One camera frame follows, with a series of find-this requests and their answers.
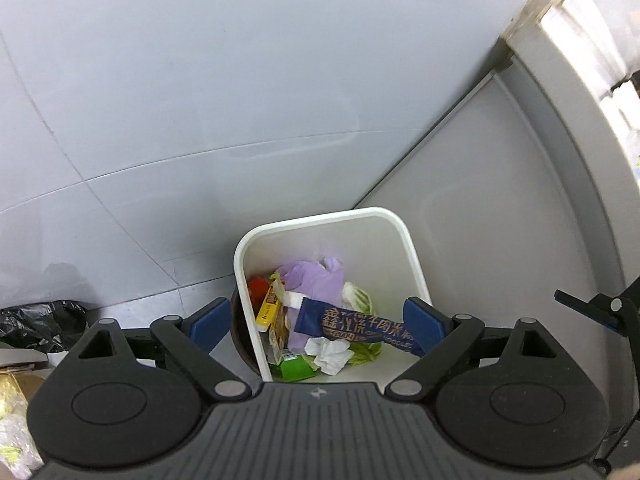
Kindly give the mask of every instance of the blue gripper pad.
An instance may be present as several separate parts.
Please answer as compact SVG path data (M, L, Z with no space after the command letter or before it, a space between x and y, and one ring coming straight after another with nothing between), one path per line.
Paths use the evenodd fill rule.
M211 352L231 328L231 303L216 298L183 320L180 329L200 349Z
M425 352L429 352L453 330L451 318L416 297L404 302L402 320Z

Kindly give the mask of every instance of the white trash can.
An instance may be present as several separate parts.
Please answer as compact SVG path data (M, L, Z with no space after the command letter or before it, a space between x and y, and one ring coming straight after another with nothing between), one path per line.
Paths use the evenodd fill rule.
M404 222L387 209L369 207L266 224L240 240L234 256L238 293L263 380L272 381L247 281L265 276L291 260L338 258L345 280L366 290L377 316L402 321L410 296L431 303L414 244ZM418 358L383 344L373 362L347 365L336 376L321 372L308 382L376 382L380 389Z

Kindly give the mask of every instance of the tiled wall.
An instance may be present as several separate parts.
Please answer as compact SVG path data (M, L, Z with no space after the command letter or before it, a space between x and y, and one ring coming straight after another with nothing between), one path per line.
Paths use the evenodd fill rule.
M352 207L525 0L0 0L0 306L232 272Z

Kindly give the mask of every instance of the black plastic bag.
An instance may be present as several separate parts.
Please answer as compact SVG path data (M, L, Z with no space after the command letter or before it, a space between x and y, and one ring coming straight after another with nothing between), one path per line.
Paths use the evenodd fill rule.
M0 310L0 341L44 353L71 350L86 329L86 310L74 301L10 306Z

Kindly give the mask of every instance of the blue noodle packet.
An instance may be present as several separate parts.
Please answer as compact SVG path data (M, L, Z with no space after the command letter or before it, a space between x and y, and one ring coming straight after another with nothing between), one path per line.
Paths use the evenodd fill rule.
M357 343L382 341L413 355L424 355L424 350L403 323L339 308L311 298L302 301L294 330L311 337L324 336L331 340L346 339Z

